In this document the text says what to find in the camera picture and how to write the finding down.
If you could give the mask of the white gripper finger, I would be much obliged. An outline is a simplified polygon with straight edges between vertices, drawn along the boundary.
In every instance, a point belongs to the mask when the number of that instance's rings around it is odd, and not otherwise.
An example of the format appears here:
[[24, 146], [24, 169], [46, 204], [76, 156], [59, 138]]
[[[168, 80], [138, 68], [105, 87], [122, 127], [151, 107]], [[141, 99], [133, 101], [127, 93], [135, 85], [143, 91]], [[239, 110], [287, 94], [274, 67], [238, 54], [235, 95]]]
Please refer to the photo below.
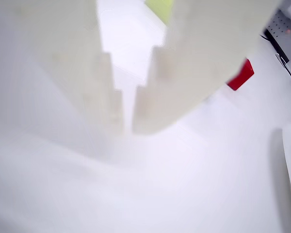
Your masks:
[[0, 0], [0, 123], [118, 170], [122, 92], [94, 0]]
[[136, 90], [132, 129], [157, 133], [233, 78], [278, 0], [176, 0], [147, 84]]

